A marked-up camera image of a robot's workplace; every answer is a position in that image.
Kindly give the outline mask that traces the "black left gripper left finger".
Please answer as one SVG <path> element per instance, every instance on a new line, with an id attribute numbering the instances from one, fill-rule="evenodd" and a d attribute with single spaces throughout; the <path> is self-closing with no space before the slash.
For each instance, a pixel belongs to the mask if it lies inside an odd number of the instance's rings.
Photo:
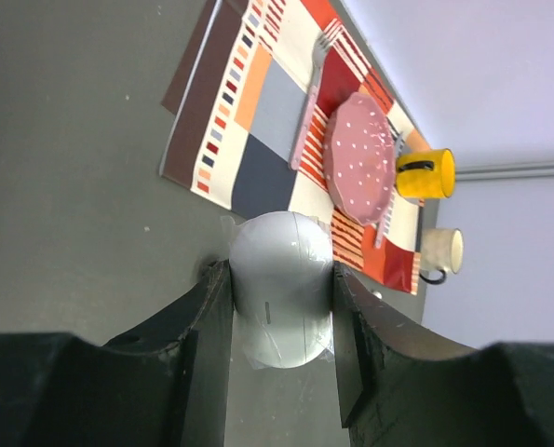
<path id="1" fill-rule="evenodd" d="M 104 345 L 0 333 L 0 446 L 221 446 L 233 330 L 228 263 Z"/>

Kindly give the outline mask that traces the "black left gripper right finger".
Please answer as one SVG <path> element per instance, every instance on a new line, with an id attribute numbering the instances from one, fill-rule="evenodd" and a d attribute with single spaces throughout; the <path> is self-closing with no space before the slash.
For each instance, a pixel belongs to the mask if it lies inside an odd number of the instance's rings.
<path id="1" fill-rule="evenodd" d="M 475 349 L 333 268 L 342 426 L 354 446 L 554 446 L 554 344 Z"/>

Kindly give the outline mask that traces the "white earbud case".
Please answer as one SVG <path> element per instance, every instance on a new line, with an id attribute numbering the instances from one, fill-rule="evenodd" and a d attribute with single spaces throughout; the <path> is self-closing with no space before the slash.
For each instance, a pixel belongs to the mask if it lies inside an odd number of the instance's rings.
<path id="1" fill-rule="evenodd" d="M 318 218 L 273 211 L 221 219 L 242 350 L 255 369 L 292 369 L 333 350 L 330 231 Z"/>

